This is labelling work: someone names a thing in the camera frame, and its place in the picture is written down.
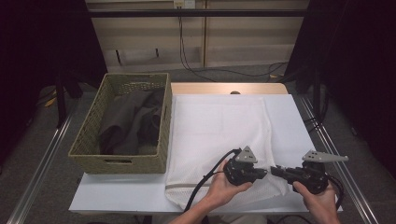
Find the dark cloth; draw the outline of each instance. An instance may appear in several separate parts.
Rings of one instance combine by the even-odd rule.
[[[132,91],[116,97],[107,107],[99,130],[99,146],[105,155],[136,155],[138,146],[156,146],[164,89]]]

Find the white cloth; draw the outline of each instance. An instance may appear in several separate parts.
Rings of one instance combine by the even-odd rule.
[[[275,165],[271,123],[262,95],[176,95],[173,108],[172,150],[165,195],[181,208],[186,206],[203,176],[234,148],[250,146],[259,161],[255,168],[269,169]],[[201,187],[193,204],[206,195],[210,181]],[[268,174],[222,209],[285,195],[288,191],[284,181]]]

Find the woven basket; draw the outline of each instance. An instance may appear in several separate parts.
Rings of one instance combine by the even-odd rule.
[[[99,128],[107,106],[116,96],[135,90],[165,88],[158,145],[139,146],[149,155],[100,155]],[[163,174],[166,171],[172,110],[168,74],[105,74],[90,111],[69,151],[69,158],[88,174]]]

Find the gray carpet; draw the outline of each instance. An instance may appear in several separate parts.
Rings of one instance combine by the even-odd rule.
[[[285,66],[282,66],[272,74],[282,74],[284,68]],[[269,69],[268,65],[238,66],[222,69],[232,69],[242,73],[263,76],[246,77],[225,71],[210,71],[199,73],[199,75],[210,77],[218,82],[266,82],[268,80],[268,76],[265,75]],[[186,70],[166,72],[171,74],[173,81],[206,81]],[[132,215],[82,216],[68,211],[78,187],[78,180],[82,177],[83,172],[73,161],[67,158],[67,153],[95,95],[93,88],[84,84],[81,84],[81,86],[84,90],[84,95],[78,100],[76,114],[72,118],[64,140],[54,155],[45,181],[35,196],[24,223],[137,223]],[[51,88],[48,87],[43,92],[48,92]],[[302,108],[299,103],[301,96],[295,94],[294,83],[288,83],[287,88],[295,97],[297,106]],[[68,105],[73,104],[74,101],[76,100],[68,97],[66,99]],[[302,109],[301,111],[302,117],[305,118],[306,114]],[[11,216],[54,135],[56,124],[56,105],[50,107],[39,105],[31,126],[4,163],[3,173],[0,175],[0,210],[2,211],[0,213],[0,223],[7,223]],[[373,157],[364,140],[353,134],[351,124],[343,116],[341,109],[337,107],[334,100],[330,100],[324,124],[339,152],[343,155],[348,155],[350,158],[346,166],[373,208],[378,222],[394,223],[396,182]],[[315,132],[310,135],[317,150],[323,150],[318,135]],[[331,164],[327,168],[331,174],[336,175]],[[361,215],[348,193],[346,193],[343,207],[345,211],[340,214],[343,223],[363,223]],[[269,218],[277,221],[281,216],[269,216]],[[285,220],[285,223],[303,222],[298,218],[290,217]]]

